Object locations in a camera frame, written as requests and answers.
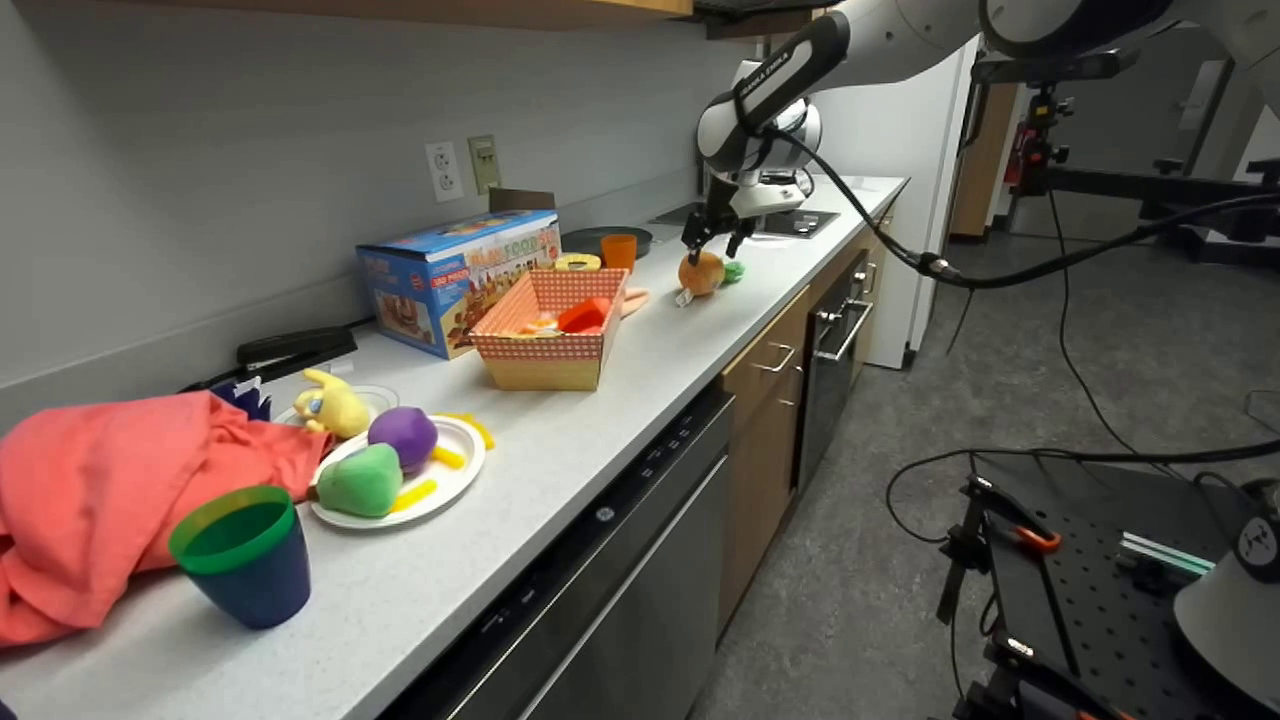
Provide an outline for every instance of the purple toy fruit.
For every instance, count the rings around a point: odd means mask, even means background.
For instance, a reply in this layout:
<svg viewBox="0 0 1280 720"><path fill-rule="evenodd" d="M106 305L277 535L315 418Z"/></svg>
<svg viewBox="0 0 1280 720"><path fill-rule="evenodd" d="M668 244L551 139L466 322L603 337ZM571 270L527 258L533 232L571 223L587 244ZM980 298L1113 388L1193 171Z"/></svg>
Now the purple toy fruit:
<svg viewBox="0 0 1280 720"><path fill-rule="evenodd" d="M369 422L369 445L391 445L404 479L414 479L436 447L436 422L421 406L386 406Z"/></svg>

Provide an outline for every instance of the dishwasher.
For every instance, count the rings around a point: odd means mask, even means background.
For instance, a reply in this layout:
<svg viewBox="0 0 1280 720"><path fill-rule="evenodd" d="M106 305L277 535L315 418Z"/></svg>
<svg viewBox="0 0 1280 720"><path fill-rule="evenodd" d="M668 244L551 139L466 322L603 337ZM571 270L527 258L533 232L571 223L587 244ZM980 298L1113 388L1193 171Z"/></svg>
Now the dishwasher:
<svg viewBox="0 0 1280 720"><path fill-rule="evenodd" d="M699 392L384 717L688 717L715 660L728 406Z"/></svg>

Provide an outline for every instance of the box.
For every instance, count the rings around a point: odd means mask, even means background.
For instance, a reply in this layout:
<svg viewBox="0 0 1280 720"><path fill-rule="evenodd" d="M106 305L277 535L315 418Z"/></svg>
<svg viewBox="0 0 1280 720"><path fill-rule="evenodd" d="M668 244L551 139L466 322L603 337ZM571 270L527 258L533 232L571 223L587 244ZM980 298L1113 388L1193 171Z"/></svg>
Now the box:
<svg viewBox="0 0 1280 720"><path fill-rule="evenodd" d="M603 349L618 322L622 305L618 266L601 270L527 270L478 322L476 351L494 388L576 388L601 384ZM510 326L535 318L540 310L562 310L587 296L607 296L607 318L596 332L521 339Z"/></svg>
<svg viewBox="0 0 1280 720"><path fill-rule="evenodd" d="M456 354L494 298L558 257L554 196L489 193L489 214L423 226L414 237L359 244L359 277L380 332Z"/></svg>

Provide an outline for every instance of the upper cabinet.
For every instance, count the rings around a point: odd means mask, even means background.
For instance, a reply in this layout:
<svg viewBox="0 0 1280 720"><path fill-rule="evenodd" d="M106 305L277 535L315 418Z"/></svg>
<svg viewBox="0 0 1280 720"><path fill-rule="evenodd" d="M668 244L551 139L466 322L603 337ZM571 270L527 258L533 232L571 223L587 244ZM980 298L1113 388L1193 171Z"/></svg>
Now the upper cabinet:
<svg viewBox="0 0 1280 720"><path fill-rule="evenodd" d="M688 21L690 0L138 0L166 6L309 12L490 29L617 29Z"/></svg>

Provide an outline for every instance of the white appliance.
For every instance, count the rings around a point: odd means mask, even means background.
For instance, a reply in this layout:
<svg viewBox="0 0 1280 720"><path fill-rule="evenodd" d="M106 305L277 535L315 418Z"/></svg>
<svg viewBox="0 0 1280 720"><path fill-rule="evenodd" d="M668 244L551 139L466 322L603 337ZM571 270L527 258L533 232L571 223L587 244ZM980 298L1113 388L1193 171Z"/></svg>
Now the white appliance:
<svg viewBox="0 0 1280 720"><path fill-rule="evenodd" d="M818 152L845 175L906 175L893 208L893 237L914 250L941 250L958 158L969 66L980 41L903 84L815 93L822 113ZM931 279L882 257L875 310L864 326L868 364L903 366L929 332Z"/></svg>

